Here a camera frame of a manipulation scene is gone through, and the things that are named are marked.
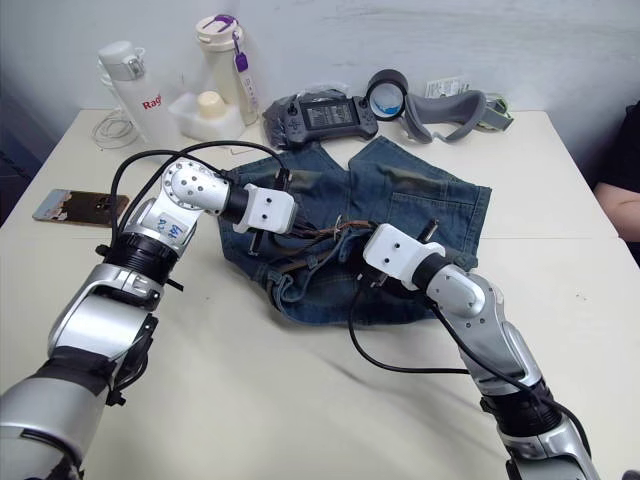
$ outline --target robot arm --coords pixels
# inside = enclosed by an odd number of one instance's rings
[[[384,224],[365,246],[364,259],[437,304],[443,314],[440,319],[463,346],[460,355],[482,394],[482,409],[497,421],[498,434],[511,457],[507,462],[510,479],[599,480],[574,424],[553,406],[533,355],[518,330],[506,321],[500,290],[450,264],[444,253],[436,243],[422,244]]]
[[[157,199],[140,206],[58,317],[49,359],[2,396],[0,478],[80,478],[105,405],[145,371],[158,320],[151,314],[203,211],[234,229],[286,233],[296,205],[289,194],[230,185],[195,161],[178,160]]]

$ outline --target smartphone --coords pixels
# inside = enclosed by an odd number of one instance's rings
[[[129,203],[125,195],[116,197],[117,216]],[[111,226],[111,202],[108,193],[52,190],[34,212],[35,220],[73,225]]]

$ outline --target sticker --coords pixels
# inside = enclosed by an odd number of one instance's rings
[[[440,98],[451,97],[469,90],[469,83],[463,77],[441,78],[427,82],[425,97]]]
[[[184,223],[179,222],[171,215],[161,214],[156,222],[156,230],[165,237],[182,243],[184,237],[189,233],[189,229]]]

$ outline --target screen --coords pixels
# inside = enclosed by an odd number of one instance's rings
[[[306,107],[310,128],[353,125],[353,112],[348,103]]]

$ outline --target jeans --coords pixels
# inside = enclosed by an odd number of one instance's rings
[[[475,253],[491,189],[465,182],[429,165],[384,137],[370,142],[349,161],[345,171],[318,143],[282,154],[292,171],[289,193],[299,219],[317,229],[340,222],[390,223],[411,237],[437,220],[431,241],[442,244],[451,260],[465,270],[477,266]],[[278,163],[263,159],[229,172],[238,185],[273,188]],[[286,317],[305,324],[344,324],[350,314],[358,324],[408,323],[431,318],[431,312],[394,289],[366,289],[357,305],[357,275],[362,250],[372,229],[346,228],[303,252],[308,241],[265,235],[259,255],[249,255],[252,235],[238,234],[219,218],[227,260],[259,283]]]

